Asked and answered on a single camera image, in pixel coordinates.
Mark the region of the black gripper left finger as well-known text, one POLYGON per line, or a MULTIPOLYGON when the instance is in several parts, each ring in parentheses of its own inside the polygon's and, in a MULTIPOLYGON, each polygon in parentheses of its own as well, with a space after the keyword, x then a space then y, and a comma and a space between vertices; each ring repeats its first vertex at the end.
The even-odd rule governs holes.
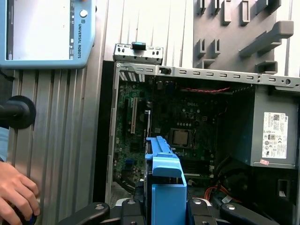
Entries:
POLYGON ((93 202, 69 217, 59 225, 144 225, 143 182, 135 185, 133 198, 120 199, 119 204, 110 208, 107 203, 93 202))

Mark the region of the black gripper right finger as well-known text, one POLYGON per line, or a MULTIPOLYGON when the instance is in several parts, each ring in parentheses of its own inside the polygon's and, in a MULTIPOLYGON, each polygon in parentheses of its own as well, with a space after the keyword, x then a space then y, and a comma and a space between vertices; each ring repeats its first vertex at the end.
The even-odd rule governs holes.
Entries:
POLYGON ((193 198, 187 202, 188 225, 277 225, 238 203, 224 203, 217 210, 205 199, 193 198))

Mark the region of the person's hand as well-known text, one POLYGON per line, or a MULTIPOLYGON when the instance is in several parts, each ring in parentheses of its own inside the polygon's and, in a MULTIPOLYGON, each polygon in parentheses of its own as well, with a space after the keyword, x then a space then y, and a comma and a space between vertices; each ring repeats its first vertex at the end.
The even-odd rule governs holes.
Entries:
POLYGON ((16 206, 26 218, 40 214, 37 185, 6 162, 0 163, 0 197, 16 206))

